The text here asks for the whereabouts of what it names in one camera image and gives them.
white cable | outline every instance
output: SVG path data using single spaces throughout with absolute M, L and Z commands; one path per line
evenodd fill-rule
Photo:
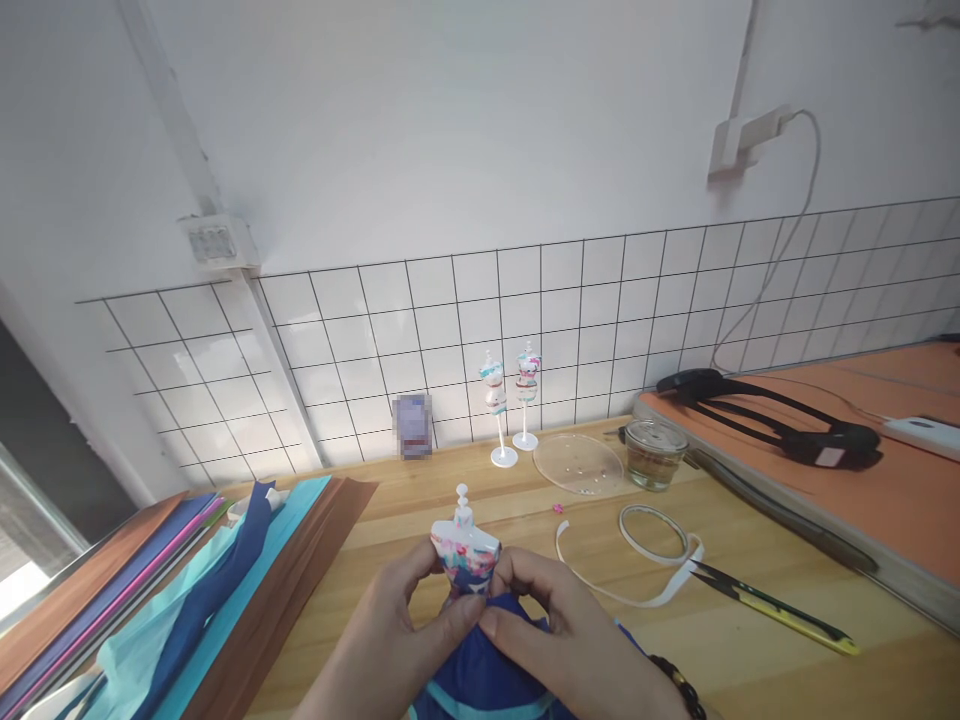
M 730 375 L 734 373 L 734 370 L 727 370 L 720 366 L 717 362 L 717 351 L 720 350 L 720 347 L 727 341 L 733 331 L 740 327 L 740 324 L 747 318 L 750 314 L 750 311 L 753 310 L 757 305 L 760 304 L 760 299 L 763 297 L 763 293 L 766 292 L 767 286 L 773 281 L 773 276 L 777 272 L 777 268 L 780 266 L 780 261 L 783 259 L 783 256 L 787 252 L 787 248 L 790 247 L 790 243 L 793 242 L 793 236 L 797 234 L 797 228 L 800 227 L 800 221 L 803 220 L 804 216 L 807 214 L 807 210 L 810 208 L 810 200 L 813 199 L 813 186 L 817 181 L 817 173 L 820 171 L 820 149 L 821 149 L 821 137 L 820 137 L 820 123 L 817 122 L 817 118 L 809 110 L 797 110 L 793 115 L 787 118 L 784 122 L 790 122 L 797 115 L 803 115 L 810 120 L 810 124 L 813 125 L 813 134 L 816 140 L 816 154 L 813 158 L 813 171 L 810 173 L 810 185 L 807 188 L 807 199 L 803 201 L 803 209 L 800 211 L 800 214 L 797 216 L 797 221 L 793 224 L 793 227 L 790 230 L 790 234 L 787 235 L 787 241 L 783 244 L 783 247 L 780 248 L 780 254 L 777 255 L 777 259 L 773 262 L 773 268 L 767 273 L 766 279 L 763 281 L 763 286 L 760 288 L 760 292 L 757 293 L 756 299 L 747 306 L 747 309 L 744 310 L 743 315 L 740 316 L 740 319 L 733 324 L 727 334 L 724 335 L 717 343 L 713 346 L 713 354 L 710 356 L 710 367 L 716 368 L 722 373 Z

wooden table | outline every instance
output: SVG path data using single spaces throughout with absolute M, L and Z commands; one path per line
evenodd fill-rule
M 576 432 L 601 439 L 625 461 L 616 436 L 602 434 L 625 420 L 581 425 Z M 555 557 L 554 534 L 561 521 L 553 505 L 562 503 L 563 519 L 570 521 L 563 537 L 567 561 L 595 584 L 638 600 L 659 592 L 674 569 L 634 552 L 621 537 L 617 518 L 628 503 L 652 505 L 703 539 L 710 564 L 842 628 L 862 648 L 859 657 L 841 657 L 695 581 L 668 605 L 652 610 L 599 598 L 648 652 L 676 663 L 728 720 L 960 717 L 960 641 L 704 473 L 682 466 L 666 493 L 645 493 L 624 481 L 615 495 L 582 497 L 546 481 L 530 453 L 520 453 L 511 469 L 495 468 L 493 446 L 475 443 L 440 450 L 423 462 L 389 459 L 331 471 L 377 481 L 380 487 L 300 616 L 249 718 L 291 715 L 370 579 L 429 532 L 434 520 L 452 516 L 460 482 L 470 487 L 478 525 L 505 546 L 548 557 Z M 657 521 L 631 520 L 643 544 L 667 554 L 678 550 L 679 541 Z M 421 583 L 410 604 L 414 622 L 434 617 L 446 593 L 442 576 Z M 542 614 L 538 610 L 535 616 Z

tape roll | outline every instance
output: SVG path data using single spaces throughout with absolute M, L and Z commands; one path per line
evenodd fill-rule
M 663 521 L 667 527 L 673 530 L 680 538 L 680 542 L 683 547 L 680 555 L 675 557 L 658 555 L 657 553 L 648 550 L 639 542 L 637 542 L 636 538 L 630 534 L 630 531 L 627 530 L 627 526 L 624 524 L 624 519 L 633 513 L 646 513 L 648 515 L 653 515 L 658 520 Z M 677 572 L 674 573 L 673 577 L 670 578 L 670 582 L 667 583 L 666 587 L 664 587 L 663 591 L 659 595 L 651 598 L 650 600 L 631 600 L 629 598 L 612 593 L 609 590 L 604 590 L 601 587 L 597 587 L 583 577 L 583 575 L 570 567 L 569 563 L 563 559 L 563 553 L 560 552 L 560 536 L 563 535 L 564 531 L 568 527 L 570 527 L 570 522 L 568 520 L 564 520 L 557 528 L 557 535 L 554 540 L 557 548 L 557 559 L 569 567 L 570 570 L 573 571 L 573 574 L 580 578 L 580 580 L 591 590 L 595 590 L 602 595 L 606 595 L 608 598 L 616 600 L 617 602 L 621 602 L 624 605 L 629 605 L 630 607 L 655 608 L 660 607 L 661 605 L 666 605 L 668 602 L 670 602 L 673 596 L 677 594 L 677 591 L 683 587 L 683 584 L 690 577 L 690 574 L 696 570 L 697 566 L 693 561 L 700 561 L 703 559 L 703 541 L 693 533 L 687 535 L 687 533 L 683 531 L 683 528 L 680 527 L 676 520 L 665 513 L 660 512 L 656 508 L 650 507 L 649 505 L 627 505 L 625 508 L 623 508 L 623 510 L 620 511 L 620 534 L 623 535 L 623 539 L 626 540 L 630 547 L 632 547 L 638 553 L 643 555 L 648 560 L 652 560 L 658 565 L 680 566 Z

beaded bracelet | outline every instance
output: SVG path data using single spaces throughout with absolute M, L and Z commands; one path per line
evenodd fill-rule
M 700 697 L 697 695 L 697 691 L 694 690 L 693 685 L 687 682 L 687 679 L 680 674 L 677 666 L 659 655 L 648 655 L 647 657 L 677 686 L 677 690 L 680 691 L 680 696 L 687 706 L 687 712 L 690 713 L 690 717 L 694 720 L 707 720 L 707 713 L 703 709 L 703 705 L 700 704 Z

blue fabric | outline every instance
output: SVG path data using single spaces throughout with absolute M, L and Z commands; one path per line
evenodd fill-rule
M 180 614 L 173 623 L 167 642 L 160 653 L 150 691 L 133 720 L 149 720 L 167 691 L 173 685 L 180 668 L 193 654 L 203 635 L 207 620 L 226 602 L 240 585 L 254 562 L 260 557 L 270 526 L 270 503 L 267 490 L 276 483 L 253 484 L 250 506 L 244 515 L 243 527 L 230 549 L 190 590 Z
M 5 717 L 30 688 L 44 676 L 77 638 L 100 617 L 120 593 L 142 573 L 146 567 L 169 545 L 214 498 L 216 493 L 201 495 L 181 502 L 160 525 L 153 536 L 143 544 L 120 572 L 100 591 L 84 610 L 74 618 L 66 630 L 41 653 L 10 689 L 0 696 L 0 717 Z
M 516 597 L 500 595 L 487 603 L 515 615 L 544 632 L 546 618 L 536 622 Z M 617 626 L 638 649 L 626 628 Z M 413 720 L 576 720 L 526 670 L 503 655 L 475 627 L 440 667 L 410 708 Z

